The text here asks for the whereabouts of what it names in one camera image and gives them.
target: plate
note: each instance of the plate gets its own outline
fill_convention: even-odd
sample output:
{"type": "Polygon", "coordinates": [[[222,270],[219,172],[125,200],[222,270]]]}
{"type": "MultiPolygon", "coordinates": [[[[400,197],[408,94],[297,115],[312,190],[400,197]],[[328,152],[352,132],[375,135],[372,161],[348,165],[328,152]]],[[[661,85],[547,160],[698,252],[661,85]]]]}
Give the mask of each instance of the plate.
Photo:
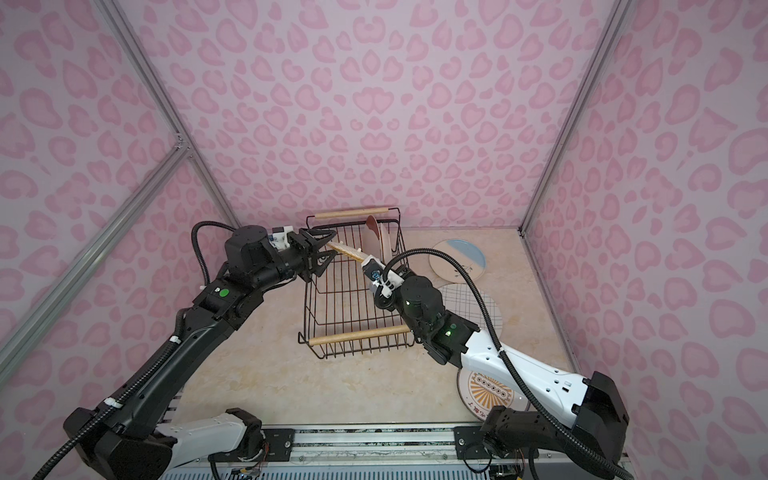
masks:
{"type": "MultiPolygon", "coordinates": [[[[454,238],[444,240],[433,248],[446,252],[455,258],[464,267],[464,270],[467,270],[472,281],[477,280],[485,273],[485,255],[473,243],[454,238]]],[[[458,273],[458,270],[440,257],[430,255],[429,266],[444,280],[448,280],[451,283],[466,283],[464,278],[458,273]]]]}
{"type": "Polygon", "coordinates": [[[456,386],[464,405],[483,422],[491,409],[498,405],[518,411],[528,410],[528,399],[521,393],[470,369],[458,371],[456,386]]]}
{"type": "MultiPolygon", "coordinates": [[[[466,283],[449,283],[437,290],[442,294],[442,302],[446,310],[451,310],[456,315],[466,318],[483,330],[487,329],[480,306],[466,283]]],[[[482,290],[480,290],[480,297],[485,302],[485,308],[488,309],[488,315],[491,317],[491,323],[493,323],[493,330],[500,336],[504,328],[502,311],[498,308],[496,301],[482,290]]]]}
{"type": "Polygon", "coordinates": [[[362,251],[373,255],[386,265],[392,259],[392,241],[387,226],[376,221],[373,215],[369,215],[361,230],[362,251]]]}

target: blue and white plate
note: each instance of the blue and white plate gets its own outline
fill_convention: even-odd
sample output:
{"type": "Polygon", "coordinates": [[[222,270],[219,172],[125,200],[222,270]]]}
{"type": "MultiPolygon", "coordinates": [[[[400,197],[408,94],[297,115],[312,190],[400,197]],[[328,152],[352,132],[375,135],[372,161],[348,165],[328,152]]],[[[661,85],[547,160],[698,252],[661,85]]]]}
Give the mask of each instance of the blue and white plate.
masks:
{"type": "MultiPolygon", "coordinates": [[[[485,255],[473,243],[458,238],[444,240],[434,247],[455,258],[469,273],[469,278],[477,280],[485,273],[485,255]]],[[[440,257],[429,256],[429,266],[437,275],[451,283],[466,283],[458,270],[440,257]]]]}

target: black cable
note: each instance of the black cable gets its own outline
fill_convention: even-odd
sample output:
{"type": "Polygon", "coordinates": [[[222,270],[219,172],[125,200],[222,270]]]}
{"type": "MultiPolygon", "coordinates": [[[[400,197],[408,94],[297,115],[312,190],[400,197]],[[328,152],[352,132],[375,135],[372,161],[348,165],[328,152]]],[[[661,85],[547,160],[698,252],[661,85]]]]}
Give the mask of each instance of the black cable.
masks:
{"type": "Polygon", "coordinates": [[[203,271],[203,281],[207,286],[210,283],[210,275],[208,274],[208,267],[205,264],[203,253],[200,252],[200,245],[197,244],[197,231],[201,227],[219,227],[227,229],[230,232],[234,232],[236,228],[227,225],[226,223],[214,222],[213,220],[203,220],[202,222],[197,222],[195,226],[192,227],[192,232],[190,233],[190,236],[192,237],[192,250],[194,250],[194,256],[197,257],[197,262],[200,264],[200,270],[203,271]]]}
{"type": "Polygon", "coordinates": [[[287,284],[289,284],[289,283],[293,282],[293,281],[294,281],[295,279],[297,279],[297,278],[299,278],[299,277],[298,277],[297,275],[294,275],[292,279],[290,279],[290,280],[288,280],[288,281],[286,281],[286,282],[278,283],[277,285],[272,285],[270,288],[266,288],[266,289],[264,289],[264,291],[262,292],[262,295],[263,295],[264,293],[267,293],[267,292],[269,292],[270,290],[275,290],[276,288],[280,288],[280,287],[282,287],[282,286],[285,286],[285,285],[287,285],[287,284]]]}
{"type": "Polygon", "coordinates": [[[474,468],[470,467],[469,464],[467,463],[467,452],[472,447],[477,447],[477,446],[482,446],[482,448],[485,450],[485,447],[483,446],[482,442],[477,442],[471,445],[467,445],[467,448],[464,451],[464,458],[462,458],[462,460],[464,460],[464,465],[467,465],[467,468],[469,468],[472,471],[472,473],[485,473],[486,470],[491,468],[491,462],[493,462],[493,455],[488,453],[488,450],[485,450],[485,453],[488,453],[488,463],[485,464],[485,467],[481,468],[480,470],[475,470],[474,468]]]}
{"type": "Polygon", "coordinates": [[[216,468],[216,462],[214,461],[214,454],[208,455],[208,463],[210,463],[210,474],[214,476],[214,480],[221,480],[219,476],[219,470],[216,468]]]}
{"type": "MultiPolygon", "coordinates": [[[[184,331],[184,314],[189,309],[181,309],[176,313],[176,324],[174,326],[174,335],[175,336],[181,336],[181,333],[184,331]]],[[[146,372],[144,372],[139,378],[136,379],[135,382],[131,383],[123,392],[120,394],[120,396],[115,400],[117,403],[120,403],[124,405],[126,401],[135,394],[144,384],[151,378],[159,369],[162,367],[163,364],[168,361],[170,358],[170,355],[176,350],[178,347],[178,344],[174,342],[167,342],[165,344],[165,347],[163,348],[162,353],[160,356],[158,356],[155,363],[152,364],[152,366],[147,369],[146,372]]],[[[98,425],[99,423],[103,422],[107,418],[109,418],[113,413],[115,413],[118,410],[115,406],[108,406],[104,410],[101,410],[96,416],[91,417],[90,420],[88,420],[85,425],[83,425],[74,436],[69,439],[65,444],[63,444],[59,450],[57,450],[53,455],[51,455],[51,458],[47,460],[46,463],[43,464],[42,467],[40,467],[40,470],[38,470],[37,473],[35,473],[35,476],[32,477],[32,480],[43,480],[43,478],[47,477],[49,473],[51,473],[51,470],[78,444],[82,439],[85,438],[86,435],[91,433],[91,431],[98,425]]]]}
{"type": "MultiPolygon", "coordinates": [[[[518,466],[518,477],[523,478],[525,477],[525,455],[523,455],[523,451],[521,449],[517,449],[517,452],[520,452],[520,456],[522,457],[520,465],[518,466]]],[[[515,453],[515,460],[518,459],[518,454],[515,453]]]]}
{"type": "Polygon", "coordinates": [[[533,394],[531,389],[528,388],[528,385],[525,384],[525,381],[520,377],[520,374],[518,373],[515,366],[512,364],[512,361],[507,356],[506,351],[502,349],[502,343],[499,341],[498,336],[496,335],[496,330],[493,328],[493,322],[491,321],[491,316],[488,314],[488,308],[485,306],[485,302],[482,299],[482,296],[480,295],[480,291],[475,286],[475,282],[472,281],[472,279],[469,277],[469,274],[466,270],[464,270],[464,267],[457,262],[453,257],[448,255],[445,252],[442,252],[441,250],[435,250],[434,248],[414,248],[411,250],[407,250],[396,257],[392,258],[384,267],[384,271],[382,272],[382,276],[384,278],[388,278],[389,271],[392,269],[392,267],[395,265],[395,263],[398,263],[400,260],[410,257],[411,255],[419,255],[419,254],[425,254],[425,255],[434,255],[435,257],[440,257],[443,260],[450,263],[457,272],[459,272],[462,275],[462,278],[467,283],[467,286],[472,291],[472,295],[475,296],[475,300],[478,303],[478,306],[480,307],[480,311],[482,312],[483,318],[485,319],[485,325],[488,328],[488,334],[491,336],[491,340],[493,341],[493,346],[498,351],[498,356],[502,359],[502,362],[504,362],[504,366],[507,367],[507,370],[509,371],[510,375],[512,375],[512,379],[517,383],[518,387],[520,387],[520,391],[525,395],[525,398],[528,399],[529,402],[533,405],[533,407],[543,416],[549,423],[552,424],[555,430],[558,431],[560,435],[565,437],[568,442],[570,442],[582,455],[589,458],[594,463],[598,464],[601,468],[604,468],[605,470],[608,470],[612,475],[617,476],[618,478],[622,478],[622,480],[634,480],[634,476],[630,472],[627,472],[622,467],[615,465],[613,462],[605,458],[603,455],[600,455],[595,450],[589,448],[587,445],[585,445],[581,440],[577,439],[573,433],[571,433],[571,430],[568,429],[565,425],[560,423],[542,404],[538,401],[536,398],[536,395],[533,394]]]}
{"type": "Polygon", "coordinates": [[[533,447],[528,448],[528,469],[531,470],[531,477],[533,480],[538,480],[538,473],[536,473],[536,465],[533,464],[534,454],[538,451],[533,447]]]}

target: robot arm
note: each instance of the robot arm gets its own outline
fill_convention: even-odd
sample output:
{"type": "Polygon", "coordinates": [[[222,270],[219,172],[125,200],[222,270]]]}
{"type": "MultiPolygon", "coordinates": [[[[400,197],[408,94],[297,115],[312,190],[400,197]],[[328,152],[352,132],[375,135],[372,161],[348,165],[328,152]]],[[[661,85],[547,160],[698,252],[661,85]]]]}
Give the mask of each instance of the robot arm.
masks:
{"type": "MultiPolygon", "coordinates": [[[[241,409],[183,425],[157,423],[197,367],[263,303],[265,292],[297,277],[309,282],[312,275],[324,273],[336,252],[321,249],[334,234],[304,229],[297,233],[289,227],[272,235],[258,226],[235,230],[225,244],[227,262],[216,279],[192,307],[181,311],[181,330],[169,339],[174,349],[167,360],[153,369],[167,355],[161,347],[96,409],[79,408],[70,414],[64,427],[71,441],[34,480],[44,478],[72,446],[108,480],[153,480],[169,468],[217,452],[236,452],[243,461],[257,457],[263,447],[261,421],[241,409]],[[133,394],[120,405],[115,399],[125,397],[126,389],[133,394]]],[[[469,368],[520,391],[488,332],[446,310],[429,279],[401,266],[383,281],[384,266],[373,257],[363,263],[363,271],[379,287],[376,306],[398,310],[435,361],[469,368]]],[[[617,463],[629,418],[611,379],[596,372],[586,380],[511,347],[502,345],[502,350],[542,406],[587,447],[617,463]]],[[[537,412],[497,407],[483,425],[485,447],[502,458],[523,447],[563,451],[582,468],[613,478],[538,417],[537,412]]]]}
{"type": "MultiPolygon", "coordinates": [[[[176,345],[162,366],[147,374],[167,345],[96,409],[78,408],[67,417],[65,431],[70,439],[78,439],[80,457],[101,476],[154,479],[168,468],[210,453],[237,450],[244,459],[258,453],[261,422],[240,409],[187,425],[157,423],[197,367],[263,303],[265,292],[297,277],[308,282],[312,275],[322,275],[336,255],[321,251],[336,234],[333,231],[278,230],[272,235],[258,226],[235,230],[225,243],[227,262],[217,278],[180,313],[183,326],[168,340],[176,345]],[[115,399],[122,398],[126,389],[135,392],[119,405],[115,399]],[[114,413],[91,425],[115,405],[114,413]]],[[[38,473],[35,478],[44,476],[38,473]]]]}
{"type": "MultiPolygon", "coordinates": [[[[376,288],[376,306],[397,310],[416,341],[438,363],[450,362],[459,368],[468,368],[524,392],[504,364],[501,355],[504,352],[521,382],[538,400],[540,408],[561,424],[558,426],[564,426],[566,433],[587,449],[618,464],[629,415],[613,380],[599,372],[591,379],[564,372],[503,343],[497,350],[487,330],[480,330],[474,323],[446,310],[442,294],[432,282],[405,265],[386,272],[375,257],[368,257],[362,269],[376,288]]],[[[572,439],[566,439],[540,412],[516,412],[497,406],[486,418],[482,431],[486,449],[500,458],[522,448],[555,450],[566,453],[574,463],[598,477],[614,477],[605,464],[596,461],[594,455],[588,455],[583,448],[577,448],[572,439]]]]}

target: aluminum frame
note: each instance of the aluminum frame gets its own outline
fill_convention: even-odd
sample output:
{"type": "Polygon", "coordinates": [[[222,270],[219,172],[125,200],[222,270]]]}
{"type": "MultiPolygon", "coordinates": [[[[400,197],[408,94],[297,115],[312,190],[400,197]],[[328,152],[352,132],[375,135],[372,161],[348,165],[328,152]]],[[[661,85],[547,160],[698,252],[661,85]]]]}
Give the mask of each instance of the aluminum frame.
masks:
{"type": "Polygon", "coordinates": [[[141,42],[128,21],[125,12],[119,5],[118,0],[94,0],[94,3],[104,16],[104,20],[109,24],[115,38],[123,48],[123,52],[131,60],[136,73],[144,82],[149,95],[154,99],[170,129],[176,132],[176,137],[179,141],[183,141],[189,146],[192,155],[192,165],[203,181],[205,189],[208,190],[208,193],[214,199],[214,204],[231,225],[241,227],[242,223],[237,218],[227,197],[224,196],[219,184],[211,174],[204,156],[195,144],[186,125],[184,125],[181,114],[165,90],[160,75],[147,58],[144,47],[141,46],[141,42]]]}
{"type": "Polygon", "coordinates": [[[605,68],[616,49],[621,34],[629,24],[629,19],[632,16],[636,4],[636,0],[616,0],[611,8],[611,13],[608,16],[608,21],[603,30],[603,34],[588,63],[584,78],[579,84],[574,103],[571,105],[571,109],[565,117],[563,127],[558,133],[554,148],[552,148],[552,152],[547,160],[547,166],[536,185],[531,204],[528,205],[528,209],[523,216],[522,224],[518,229],[525,256],[528,257],[528,262],[531,264],[531,269],[536,277],[536,283],[541,291],[541,296],[547,305],[549,316],[554,324],[554,331],[557,333],[558,340],[571,364],[571,371],[575,373],[581,373],[581,368],[579,367],[574,350],[571,347],[571,342],[568,340],[568,335],[565,332],[563,322],[559,318],[557,310],[554,307],[554,297],[552,296],[547,283],[544,281],[544,273],[533,254],[533,249],[531,248],[531,244],[528,241],[526,234],[528,230],[530,230],[531,225],[538,214],[541,202],[551,183],[552,175],[562,161],[568,142],[571,141],[579,121],[584,117],[584,113],[588,109],[590,97],[605,72],[605,68]]]}
{"type": "MultiPolygon", "coordinates": [[[[265,425],[263,427],[265,429],[295,429],[296,434],[293,437],[290,460],[266,463],[261,472],[261,478],[307,478],[308,480],[337,478],[331,474],[348,472],[350,468],[364,472],[375,472],[381,469],[410,472],[413,469],[420,469],[432,473],[421,478],[466,478],[465,475],[470,475],[471,472],[456,456],[453,428],[480,425],[479,422],[265,425]],[[447,477],[442,475],[440,472],[446,469],[455,472],[456,475],[454,476],[453,473],[447,477]]],[[[595,478],[576,466],[564,453],[540,450],[540,455],[536,466],[543,478],[595,478]]],[[[166,472],[164,478],[165,480],[206,478],[205,475],[210,472],[210,466],[205,460],[200,458],[196,462],[171,469],[166,472]]],[[[495,465],[510,463],[515,463],[515,460],[513,458],[494,459],[495,465]]],[[[252,465],[252,462],[219,463],[217,469],[221,474],[234,467],[252,465]]],[[[626,455],[622,456],[620,465],[630,472],[633,471],[626,455]]],[[[349,473],[345,477],[342,473],[338,478],[349,480],[355,477],[349,473]]],[[[419,477],[390,475],[384,478],[419,477]]]]}
{"type": "Polygon", "coordinates": [[[547,187],[549,187],[554,169],[562,160],[565,148],[571,140],[574,131],[576,131],[579,120],[588,108],[589,98],[595,87],[598,85],[598,82],[605,71],[605,67],[616,49],[616,45],[627,25],[627,20],[631,17],[635,4],[636,0],[616,0],[611,9],[611,13],[608,15],[608,21],[605,24],[603,35],[600,37],[598,45],[587,64],[587,69],[579,84],[576,96],[574,97],[574,102],[571,104],[571,109],[565,117],[563,127],[560,129],[558,137],[555,140],[554,148],[552,148],[552,152],[547,159],[547,166],[545,167],[541,178],[539,178],[538,184],[536,184],[531,203],[528,205],[528,209],[523,216],[523,221],[520,226],[522,235],[528,231],[528,228],[533,222],[533,217],[538,210],[541,199],[547,191],[547,187]]]}
{"type": "MultiPolygon", "coordinates": [[[[548,458],[547,452],[540,452],[541,456],[536,460],[536,471],[540,478],[567,478],[568,480],[598,480],[577,467],[570,460],[565,461],[552,456],[548,458]]],[[[219,464],[217,470],[221,478],[234,480],[236,475],[226,476],[234,466],[219,464]]],[[[483,460],[471,460],[473,468],[482,468],[483,460]]],[[[238,467],[251,467],[250,465],[238,465],[238,467]]],[[[427,462],[410,463],[360,463],[353,462],[348,465],[280,465],[276,462],[260,468],[259,480],[489,480],[490,478],[509,478],[511,476],[492,475],[491,472],[472,473],[461,460],[443,464],[427,462]]],[[[170,470],[163,480],[214,480],[207,462],[195,462],[170,470]]],[[[525,480],[531,480],[529,471],[525,473],[525,480]]]]}
{"type": "Polygon", "coordinates": [[[40,343],[58,320],[61,311],[74,299],[109,253],[134,226],[176,170],[190,158],[189,147],[180,142],[147,176],[123,203],[107,225],[76,257],[66,273],[37,306],[19,323],[8,342],[0,349],[0,389],[21,366],[27,355],[40,343]]]}

